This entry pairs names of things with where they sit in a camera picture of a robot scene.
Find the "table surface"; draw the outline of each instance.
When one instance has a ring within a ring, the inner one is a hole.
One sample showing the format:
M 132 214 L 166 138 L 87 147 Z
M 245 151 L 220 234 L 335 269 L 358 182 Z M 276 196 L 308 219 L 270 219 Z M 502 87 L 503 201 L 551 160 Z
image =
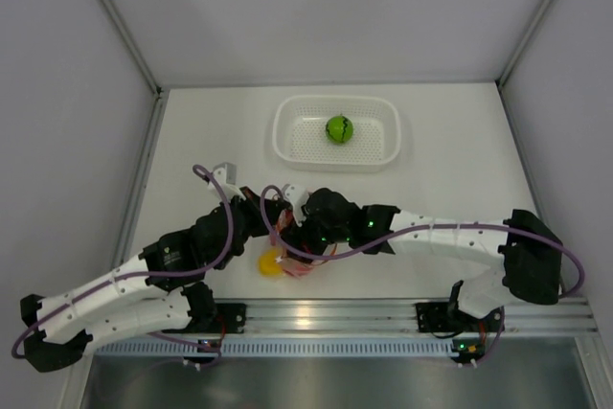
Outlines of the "table surface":
M 401 120 L 402 147 L 376 173 L 292 170 L 272 148 L 275 112 L 294 95 L 374 96 Z M 238 166 L 237 184 L 329 187 L 358 205 L 393 204 L 426 216 L 489 220 L 513 208 L 533 211 L 494 83 L 245 87 L 171 90 L 140 210 L 132 254 L 163 234 L 187 228 L 218 200 L 192 173 L 194 163 Z M 327 263 L 301 280 L 264 278 L 257 259 L 266 239 L 222 271 L 207 273 L 218 299 L 438 298 L 485 268 L 431 255 L 358 255 Z

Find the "white arm segment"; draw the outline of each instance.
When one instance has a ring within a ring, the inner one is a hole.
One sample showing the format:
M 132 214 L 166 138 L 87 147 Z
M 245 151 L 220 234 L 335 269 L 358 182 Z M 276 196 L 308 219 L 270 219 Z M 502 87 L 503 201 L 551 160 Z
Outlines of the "white arm segment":
M 120 308 L 142 301 L 143 299 L 166 297 L 168 293 L 165 290 L 145 283 L 147 277 L 134 277 L 115 282 L 116 276 L 147 270 L 147 263 L 140 260 L 138 256 L 134 256 L 123 265 L 92 282 L 64 294 L 42 299 L 40 301 L 41 307 L 36 313 L 38 319 L 62 304 L 70 305 L 69 308 L 51 318 L 40 327 L 40 330 L 45 331 L 45 342 L 64 344 L 88 325 L 105 319 L 107 315 Z M 76 304 L 72 304 L 72 300 L 76 296 L 107 280 L 112 282 L 109 286 L 100 289 Z
M 183 289 L 175 289 L 167 297 L 132 304 L 89 325 L 86 332 L 91 334 L 92 341 L 87 344 L 83 354 L 92 354 L 111 342 L 149 332 L 185 328 L 192 317 L 188 313 L 190 303 L 182 292 Z
M 392 232 L 415 225 L 456 224 L 448 219 L 418 216 L 402 211 L 394 216 Z M 502 221 L 488 224 L 504 225 Z M 479 230 L 422 230 L 389 240 L 396 254 L 432 254 L 461 261 L 473 261 L 488 266 L 488 270 L 471 280 L 466 280 L 460 289 L 459 310 L 483 318 L 495 308 L 519 302 L 502 284 L 505 276 L 504 256 L 498 247 L 507 242 L 504 232 Z

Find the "perforated basket bottom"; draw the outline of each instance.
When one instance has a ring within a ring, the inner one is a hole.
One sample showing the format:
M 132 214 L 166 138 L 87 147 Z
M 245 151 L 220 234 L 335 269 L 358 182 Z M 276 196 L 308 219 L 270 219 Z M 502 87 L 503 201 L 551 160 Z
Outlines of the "perforated basket bottom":
M 326 136 L 328 118 L 298 118 L 292 131 L 290 156 L 301 162 L 371 165 L 383 160 L 384 132 L 381 121 L 352 117 L 353 136 L 337 145 Z

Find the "gray floor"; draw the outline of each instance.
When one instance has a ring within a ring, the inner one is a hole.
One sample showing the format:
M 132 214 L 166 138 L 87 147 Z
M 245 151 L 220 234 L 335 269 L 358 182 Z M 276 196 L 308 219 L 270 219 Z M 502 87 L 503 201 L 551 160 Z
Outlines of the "gray floor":
M 170 363 L 117 392 L 153 359 L 97 358 L 81 409 L 595 407 L 574 342 L 505 340 L 490 362 L 457 370 L 406 358 L 226 359 L 198 373 Z

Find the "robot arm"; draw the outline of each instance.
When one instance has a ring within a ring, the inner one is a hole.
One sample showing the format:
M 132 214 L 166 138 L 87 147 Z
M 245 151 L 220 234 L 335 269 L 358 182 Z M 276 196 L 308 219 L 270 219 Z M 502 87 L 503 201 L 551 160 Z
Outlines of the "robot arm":
M 348 242 L 351 248 L 361 248 L 381 240 L 364 253 L 431 254 L 486 265 L 485 273 L 463 281 L 453 291 L 453 305 L 472 317 L 483 318 L 517 299 L 545 305 L 557 302 L 561 254 L 542 243 L 512 234 L 466 229 L 465 224 L 460 229 L 455 221 L 418 216 L 394 206 L 359 208 L 329 189 L 308 193 L 300 186 L 289 185 L 283 190 L 283 199 L 263 200 L 248 188 L 234 186 L 234 175 L 227 164 L 214 171 L 229 198 L 234 221 L 230 251 L 215 269 L 223 269 L 233 256 L 242 254 L 249 238 L 267 235 L 267 224 L 274 224 L 282 211 L 291 209 L 294 221 L 282 230 L 281 240 L 291 247 L 287 255 L 298 261 L 311 263 L 334 243 Z M 558 241 L 526 211 L 515 210 L 510 219 L 495 223 Z M 422 230 L 397 234 L 400 229 L 416 226 Z M 39 371 L 47 372 L 69 366 L 102 345 L 135 335 L 194 327 L 206 331 L 216 317 L 216 306 L 210 289 L 202 283 L 204 273 L 171 278 L 147 276 L 147 272 L 204 267 L 220 254 L 227 235 L 227 217 L 223 208 L 217 207 L 191 228 L 162 236 L 96 281 L 56 297 L 24 298 L 22 319 L 28 326 L 58 306 L 69 306 L 25 340 L 26 358 Z M 308 254 L 293 248 L 304 248 Z M 135 272 L 144 276 L 118 280 Z M 100 282 L 107 282 L 107 286 L 72 302 Z

